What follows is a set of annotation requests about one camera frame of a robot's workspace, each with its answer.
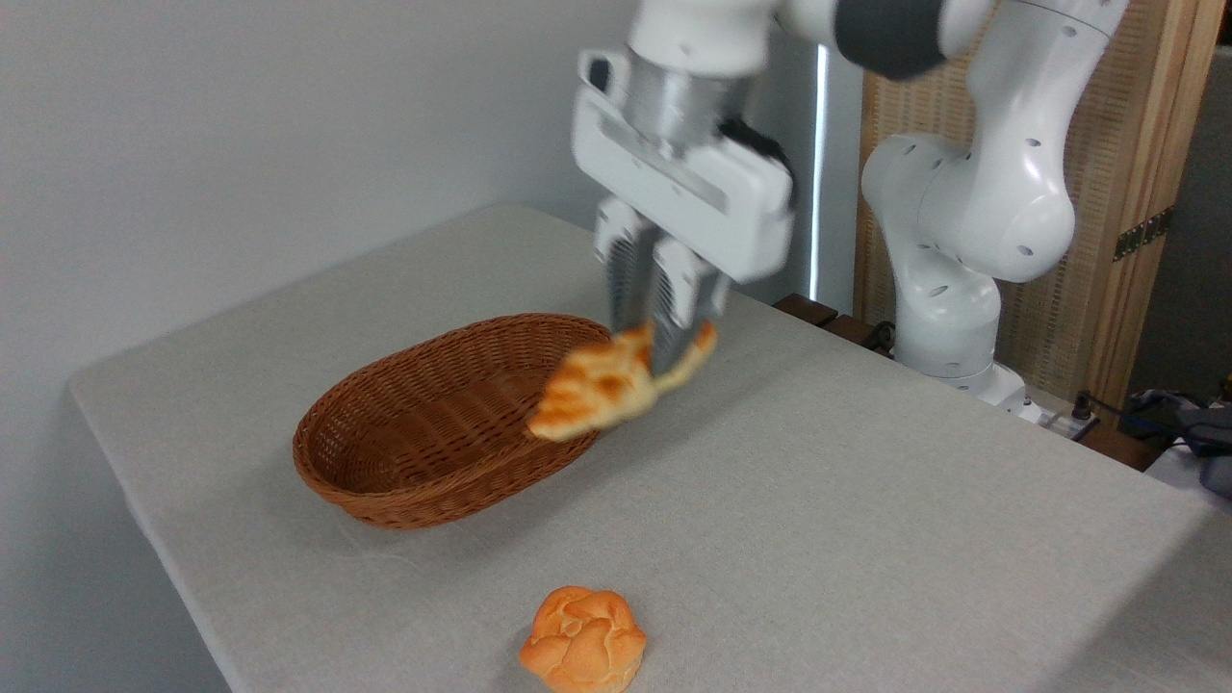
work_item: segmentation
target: hinge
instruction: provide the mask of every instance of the hinge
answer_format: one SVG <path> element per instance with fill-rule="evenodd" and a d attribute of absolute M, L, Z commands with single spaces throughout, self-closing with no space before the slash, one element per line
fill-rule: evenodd
<path fill-rule="evenodd" d="M 1173 207 L 1168 207 L 1167 210 L 1116 237 L 1116 252 L 1112 255 L 1112 261 L 1115 263 L 1126 255 L 1132 255 L 1138 248 L 1149 245 L 1157 238 L 1168 233 L 1168 227 L 1172 224 L 1172 212 Z"/>

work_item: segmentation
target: cable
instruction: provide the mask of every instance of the cable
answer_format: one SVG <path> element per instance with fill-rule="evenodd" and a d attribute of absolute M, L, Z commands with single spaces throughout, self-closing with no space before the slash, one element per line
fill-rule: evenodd
<path fill-rule="evenodd" d="M 1211 438 L 1204 438 L 1201 435 L 1193 435 L 1193 434 L 1190 434 L 1188 432 L 1188 429 L 1198 427 L 1198 425 L 1212 425 L 1212 428 L 1220 428 L 1220 429 L 1228 428 L 1228 427 L 1217 425 L 1217 424 L 1196 423 L 1196 424 L 1190 424 L 1190 425 L 1185 427 L 1184 429 L 1175 429 L 1175 428 L 1172 428 L 1172 427 L 1159 425 L 1157 423 L 1151 423 L 1148 420 L 1143 420 L 1143 419 L 1140 419 L 1140 418 L 1136 418 L 1136 417 L 1131 417 L 1131 416 L 1126 414 L 1125 412 L 1122 412 L 1121 409 L 1119 409 L 1119 408 L 1109 404 L 1108 402 L 1104 402 L 1104 401 L 1096 398 L 1088 390 L 1083 390 L 1083 391 L 1078 392 L 1078 400 L 1079 400 L 1079 402 L 1082 402 L 1083 400 L 1093 402 L 1093 403 L 1098 404 L 1101 409 L 1111 412 L 1111 413 L 1121 417 L 1122 419 L 1125 419 L 1125 420 L 1127 420 L 1130 423 L 1141 425 L 1143 428 L 1151 428 L 1151 429 L 1158 430 L 1161 433 L 1167 433 L 1167 434 L 1172 435 L 1172 438 L 1184 438 L 1184 439 L 1186 439 L 1188 443 L 1198 443 L 1200 445 L 1210 445 L 1211 448 L 1217 448 L 1220 450 L 1232 451 L 1232 445 L 1228 445 L 1223 440 L 1214 440 Z"/>

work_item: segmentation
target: bread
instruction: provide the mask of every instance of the bread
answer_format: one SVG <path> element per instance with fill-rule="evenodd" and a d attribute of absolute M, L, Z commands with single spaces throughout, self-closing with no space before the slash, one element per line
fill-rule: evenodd
<path fill-rule="evenodd" d="M 527 422 L 531 434 L 563 443 L 644 414 L 659 395 L 687 382 L 706 363 L 718 332 L 703 323 L 676 366 L 658 379 L 650 377 L 652 338 L 647 323 L 607 344 L 574 349 L 543 388 L 543 400 Z"/>
<path fill-rule="evenodd" d="M 543 601 L 517 661 L 553 693 L 621 693 L 644 649 L 646 634 L 623 597 L 570 586 Z"/>

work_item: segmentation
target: bread roll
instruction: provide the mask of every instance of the bread roll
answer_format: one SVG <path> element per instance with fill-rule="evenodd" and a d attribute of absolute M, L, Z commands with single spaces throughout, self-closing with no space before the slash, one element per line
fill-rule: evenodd
<path fill-rule="evenodd" d="M 644 649 L 646 634 L 623 597 L 570 586 L 543 601 L 517 661 L 553 693 L 621 693 Z"/>

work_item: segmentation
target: wicker basket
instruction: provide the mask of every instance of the wicker basket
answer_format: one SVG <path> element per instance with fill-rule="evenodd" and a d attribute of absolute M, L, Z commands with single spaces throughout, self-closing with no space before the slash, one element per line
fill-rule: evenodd
<path fill-rule="evenodd" d="M 529 435 L 548 376 L 599 323 L 519 314 L 386 356 L 329 390 L 299 422 L 296 469 L 322 498 L 391 529 L 452 522 L 559 471 L 595 440 Z"/>

